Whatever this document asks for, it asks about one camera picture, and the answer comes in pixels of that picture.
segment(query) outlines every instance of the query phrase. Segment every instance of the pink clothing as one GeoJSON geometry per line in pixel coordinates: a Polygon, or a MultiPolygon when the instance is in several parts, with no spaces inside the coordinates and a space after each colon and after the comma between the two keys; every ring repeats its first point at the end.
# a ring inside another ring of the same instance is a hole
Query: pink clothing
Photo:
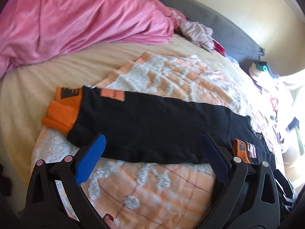
{"type": "Polygon", "coordinates": [[[0,78],[99,41],[164,44],[178,26],[159,0],[9,0],[0,14],[0,78]]]}
{"type": "Polygon", "coordinates": [[[193,44],[212,52],[215,48],[212,34],[213,29],[206,27],[199,22],[185,21],[180,16],[176,15],[179,30],[193,44]]]}
{"type": "Polygon", "coordinates": [[[170,11],[174,11],[178,16],[180,16],[184,21],[187,21],[188,19],[185,17],[183,13],[181,13],[179,10],[172,8],[172,7],[167,7],[170,11]]]}

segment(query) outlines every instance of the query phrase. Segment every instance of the red cloth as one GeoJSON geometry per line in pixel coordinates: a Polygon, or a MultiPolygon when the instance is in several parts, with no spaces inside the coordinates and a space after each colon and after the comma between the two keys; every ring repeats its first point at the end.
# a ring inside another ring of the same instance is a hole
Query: red cloth
{"type": "Polygon", "coordinates": [[[221,44],[219,44],[216,40],[213,40],[213,42],[215,45],[214,50],[219,52],[221,55],[225,56],[225,53],[226,53],[225,48],[221,44]]]}

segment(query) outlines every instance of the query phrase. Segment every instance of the black garment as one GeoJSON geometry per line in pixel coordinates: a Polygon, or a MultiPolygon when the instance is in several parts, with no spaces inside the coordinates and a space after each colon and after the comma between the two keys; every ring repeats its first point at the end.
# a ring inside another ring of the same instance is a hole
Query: black garment
{"type": "Polygon", "coordinates": [[[2,176],[3,166],[0,164],[0,193],[4,196],[10,196],[12,192],[11,180],[2,176]]]}
{"type": "Polygon", "coordinates": [[[275,157],[264,137],[252,130],[249,117],[224,106],[185,102],[137,92],[125,92],[125,100],[101,97],[101,90],[83,86],[76,123],[67,139],[88,145],[97,133],[106,137],[103,157],[128,162],[160,164],[207,163],[201,136],[208,132],[220,146],[233,151],[237,138],[253,144],[257,158],[275,167],[275,157]]]}

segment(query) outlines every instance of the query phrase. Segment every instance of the pillow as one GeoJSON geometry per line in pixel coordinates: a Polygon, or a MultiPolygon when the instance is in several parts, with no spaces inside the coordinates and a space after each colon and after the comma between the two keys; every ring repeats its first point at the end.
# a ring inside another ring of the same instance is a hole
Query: pillow
{"type": "Polygon", "coordinates": [[[165,6],[182,12],[190,21],[200,22],[213,29],[213,38],[218,41],[228,55],[239,62],[249,73],[252,62],[264,55],[261,48],[249,35],[215,10],[195,0],[160,0],[165,6]]]}

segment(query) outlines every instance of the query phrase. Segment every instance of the metal pin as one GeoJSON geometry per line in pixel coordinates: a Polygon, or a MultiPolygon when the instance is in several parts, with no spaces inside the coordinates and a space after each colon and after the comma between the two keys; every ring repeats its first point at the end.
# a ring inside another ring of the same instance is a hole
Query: metal pin
{"type": "Polygon", "coordinates": [[[234,157],[233,158],[235,163],[241,163],[242,159],[240,157],[234,157]]]}
{"type": "Polygon", "coordinates": [[[269,164],[268,164],[268,162],[266,162],[266,161],[263,161],[263,166],[265,166],[265,167],[268,167],[269,166],[269,164]]]}

